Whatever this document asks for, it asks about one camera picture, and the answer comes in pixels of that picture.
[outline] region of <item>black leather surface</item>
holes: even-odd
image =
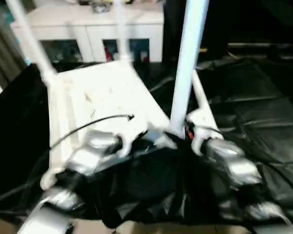
[[[66,70],[71,67],[59,65],[57,68]],[[135,69],[147,88],[152,90],[161,108],[170,116],[175,69],[160,64],[135,65]],[[293,64],[242,60],[221,67],[211,66],[200,71],[199,75],[220,130],[226,132],[226,136],[239,144],[248,157],[256,162],[274,200],[293,219]],[[162,86],[158,86],[160,81],[163,81]],[[196,107],[196,100],[192,96],[188,110]],[[46,89],[37,69],[31,66],[0,96],[0,217],[11,219],[26,215],[31,208],[39,195],[39,175],[47,168],[48,159],[39,161],[41,170],[31,178],[29,186],[25,186],[26,179],[42,152],[48,149],[48,142]],[[242,224],[234,197],[218,176],[205,169],[197,170],[200,165],[194,163],[188,153],[184,164],[176,162],[174,154],[171,155],[164,156],[161,163],[154,164],[150,160],[135,164],[132,173],[128,170],[122,173],[127,178],[126,182],[138,177],[135,172],[151,173],[147,176],[150,180],[146,180],[151,185],[152,178],[156,180],[165,170],[153,173],[149,168],[156,168],[163,162],[166,167],[170,165],[171,169],[175,168],[168,170],[169,173],[165,175],[167,183],[154,183],[152,191],[155,193],[149,194],[152,197],[150,201],[141,198],[141,209],[131,209],[135,203],[130,203],[131,207],[116,209],[116,206],[111,207],[111,203],[105,201],[108,211],[118,211],[117,218],[110,218],[115,218],[115,222],[132,219],[142,222]],[[176,184],[176,181],[180,182],[176,180],[180,178],[180,170],[177,169],[183,168],[183,165],[189,165],[188,170],[183,170],[187,176],[182,183]],[[210,193],[212,185],[217,188],[214,198]],[[30,188],[30,193],[24,197],[25,187]],[[140,197],[133,195],[136,189],[129,185],[119,188],[118,194],[122,191],[125,195],[131,193],[135,202]],[[110,194],[110,189],[105,187],[102,193]],[[109,198],[113,197],[112,201],[118,202],[117,207],[122,203],[127,204],[123,199],[130,196],[115,197],[115,194],[110,194]],[[164,197],[174,199],[161,200]],[[227,204],[230,205],[218,210],[218,204],[223,201],[229,201]],[[221,213],[227,214],[226,219],[219,217]],[[106,213],[93,214],[92,218],[102,218],[103,215]]]

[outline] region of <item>black tablecloth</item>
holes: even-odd
[[[64,71],[79,65],[55,67]],[[134,67],[170,116],[175,66],[152,63]],[[273,198],[293,219],[293,62],[239,60],[222,66],[214,62],[198,72],[219,129],[230,133],[231,140],[256,162]],[[196,108],[191,95],[188,111]],[[26,215],[40,195],[39,180],[48,167],[48,158],[39,160],[38,174],[28,183],[26,180],[48,145],[46,87],[36,66],[31,65],[0,95],[1,218],[13,221]],[[214,182],[218,184],[219,202],[233,199],[220,180]],[[30,193],[24,196],[25,189]],[[234,205],[223,210],[231,213],[228,220],[214,219],[212,215],[207,220],[206,207],[196,215],[202,217],[199,223],[240,224],[233,209]]]

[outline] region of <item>silver metal part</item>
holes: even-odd
[[[42,195],[42,199],[64,211],[71,211],[83,202],[76,193],[61,187],[52,187]]]
[[[261,182],[261,176],[244,152],[233,142],[219,138],[210,139],[206,145],[206,157],[224,176],[229,177],[233,187]]]
[[[86,134],[85,142],[89,146],[105,152],[109,147],[117,145],[119,140],[113,133],[91,131]]]
[[[245,212],[247,216],[257,220],[269,220],[283,215],[281,208],[271,202],[249,205],[245,208]]]
[[[42,206],[32,212],[17,234],[67,234],[71,228],[69,216]]]
[[[67,168],[92,176],[95,172],[103,171],[111,166],[129,160],[128,153],[131,143],[123,140],[123,148],[115,153],[106,155],[109,146],[115,146],[119,139],[109,133],[89,132],[84,144],[71,156]]]

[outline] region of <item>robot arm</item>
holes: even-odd
[[[71,234],[74,230],[72,218],[67,212],[74,210],[83,199],[78,188],[86,186],[87,179],[95,173],[129,160],[131,145],[112,133],[89,132],[84,144],[71,156],[63,172],[68,178],[58,179],[47,190],[21,226],[18,234],[40,233]]]
[[[281,218],[286,225],[256,226],[252,229],[257,234],[293,234],[293,224],[286,218],[282,209],[272,202],[255,164],[248,160],[243,150],[233,142],[211,138],[211,135],[211,130],[195,129],[192,149],[206,164],[213,167],[234,191],[245,221],[252,223]]]

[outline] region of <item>black fabric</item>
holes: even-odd
[[[62,71],[71,68],[57,65]],[[175,68],[135,64],[135,69],[170,116]],[[213,65],[199,75],[220,130],[256,163],[272,199],[293,221],[293,63],[241,60]],[[192,96],[188,111],[196,107]],[[25,215],[40,195],[47,158],[39,160],[38,175],[25,183],[48,149],[48,135],[46,88],[32,65],[0,95],[1,218]],[[140,143],[143,148],[147,142]],[[93,203],[78,217],[102,218],[110,227],[126,220],[244,224],[232,191],[187,146],[139,152],[142,157],[94,181],[88,193]]]

